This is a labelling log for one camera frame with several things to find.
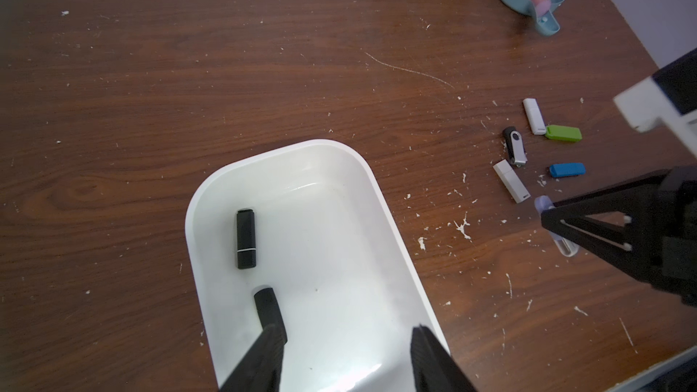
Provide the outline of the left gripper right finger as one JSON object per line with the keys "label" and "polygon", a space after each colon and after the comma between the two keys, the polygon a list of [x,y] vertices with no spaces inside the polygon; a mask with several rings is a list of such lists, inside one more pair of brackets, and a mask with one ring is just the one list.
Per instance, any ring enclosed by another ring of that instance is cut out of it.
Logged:
{"label": "left gripper right finger", "polygon": [[418,392],[477,391],[428,327],[413,328],[410,357]]}

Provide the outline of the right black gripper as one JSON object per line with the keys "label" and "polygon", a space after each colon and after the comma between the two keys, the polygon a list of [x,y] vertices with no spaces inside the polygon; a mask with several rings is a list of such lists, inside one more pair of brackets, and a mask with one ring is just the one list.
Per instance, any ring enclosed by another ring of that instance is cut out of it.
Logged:
{"label": "right black gripper", "polygon": [[544,229],[632,278],[696,305],[696,167],[641,175],[553,203],[540,199]]}

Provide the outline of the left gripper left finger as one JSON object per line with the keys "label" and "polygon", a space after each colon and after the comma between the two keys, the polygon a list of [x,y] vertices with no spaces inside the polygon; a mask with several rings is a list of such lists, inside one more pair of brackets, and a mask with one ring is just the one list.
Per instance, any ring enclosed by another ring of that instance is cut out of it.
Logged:
{"label": "left gripper left finger", "polygon": [[274,289],[264,287],[254,294],[262,331],[232,370],[220,391],[279,391],[284,347],[288,342],[281,308]]}

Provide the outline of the blue usb drive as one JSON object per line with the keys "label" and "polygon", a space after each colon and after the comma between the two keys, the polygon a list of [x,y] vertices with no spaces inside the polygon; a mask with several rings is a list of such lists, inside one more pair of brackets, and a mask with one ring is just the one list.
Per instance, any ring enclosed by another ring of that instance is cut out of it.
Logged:
{"label": "blue usb drive", "polygon": [[586,167],[582,163],[556,163],[548,167],[549,174],[555,178],[575,177],[586,174]]}

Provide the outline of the white usb drive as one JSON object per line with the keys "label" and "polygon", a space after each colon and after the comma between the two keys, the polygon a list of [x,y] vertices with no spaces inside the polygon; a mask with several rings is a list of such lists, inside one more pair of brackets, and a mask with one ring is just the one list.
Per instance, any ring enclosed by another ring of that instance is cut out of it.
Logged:
{"label": "white usb drive", "polygon": [[508,161],[503,160],[495,164],[493,169],[516,203],[522,203],[531,197],[530,192]]}
{"label": "white usb drive", "polygon": [[523,106],[532,134],[545,135],[546,124],[537,100],[535,98],[526,98],[523,100]]}

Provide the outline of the black swivel usb drive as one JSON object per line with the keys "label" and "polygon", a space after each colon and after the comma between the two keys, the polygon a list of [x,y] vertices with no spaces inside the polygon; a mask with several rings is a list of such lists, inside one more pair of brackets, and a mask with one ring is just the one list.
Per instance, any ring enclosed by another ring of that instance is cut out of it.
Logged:
{"label": "black swivel usb drive", "polygon": [[515,167],[523,167],[527,164],[527,157],[523,138],[517,128],[510,126],[503,130],[503,137],[508,152],[508,163]]}

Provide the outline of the green usb drive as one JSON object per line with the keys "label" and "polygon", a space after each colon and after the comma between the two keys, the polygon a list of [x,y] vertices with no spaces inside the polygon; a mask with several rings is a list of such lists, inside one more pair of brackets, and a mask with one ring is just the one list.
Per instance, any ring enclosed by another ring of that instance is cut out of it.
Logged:
{"label": "green usb drive", "polygon": [[550,124],[546,127],[546,138],[553,141],[577,143],[583,139],[581,130],[576,127]]}

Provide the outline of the white plastic storage box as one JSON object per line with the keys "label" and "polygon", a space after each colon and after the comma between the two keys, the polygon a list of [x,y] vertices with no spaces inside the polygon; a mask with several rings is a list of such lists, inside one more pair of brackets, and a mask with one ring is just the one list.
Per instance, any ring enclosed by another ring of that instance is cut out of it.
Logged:
{"label": "white plastic storage box", "polygon": [[[237,267],[236,215],[255,214],[257,264]],[[218,382],[261,334],[272,287],[288,342],[284,391],[411,391],[412,330],[442,330],[367,162],[310,140],[224,166],[195,192],[185,237]]]}

